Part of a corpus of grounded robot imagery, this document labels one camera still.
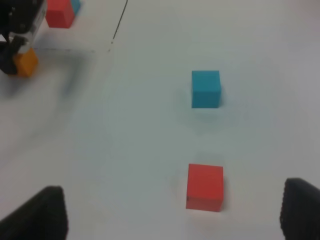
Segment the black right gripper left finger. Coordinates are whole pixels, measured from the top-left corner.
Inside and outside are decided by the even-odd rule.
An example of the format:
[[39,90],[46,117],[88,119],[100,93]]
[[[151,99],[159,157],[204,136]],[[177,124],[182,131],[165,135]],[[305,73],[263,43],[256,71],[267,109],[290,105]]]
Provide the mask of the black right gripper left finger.
[[47,186],[0,220],[2,240],[65,240],[69,220],[64,190]]

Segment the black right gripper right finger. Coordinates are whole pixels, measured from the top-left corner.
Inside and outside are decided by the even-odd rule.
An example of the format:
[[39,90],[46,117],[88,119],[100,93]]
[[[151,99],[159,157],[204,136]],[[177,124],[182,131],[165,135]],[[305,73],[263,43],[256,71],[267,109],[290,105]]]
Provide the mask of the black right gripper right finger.
[[320,189],[302,178],[284,183],[280,228],[286,240],[320,238]]

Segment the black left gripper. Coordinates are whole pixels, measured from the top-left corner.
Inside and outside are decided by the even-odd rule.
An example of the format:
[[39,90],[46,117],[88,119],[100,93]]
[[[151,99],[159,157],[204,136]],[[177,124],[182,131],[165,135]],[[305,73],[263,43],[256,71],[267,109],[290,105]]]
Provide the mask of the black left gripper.
[[14,62],[21,47],[30,48],[46,16],[46,0],[2,0],[0,2],[0,70],[17,75]]

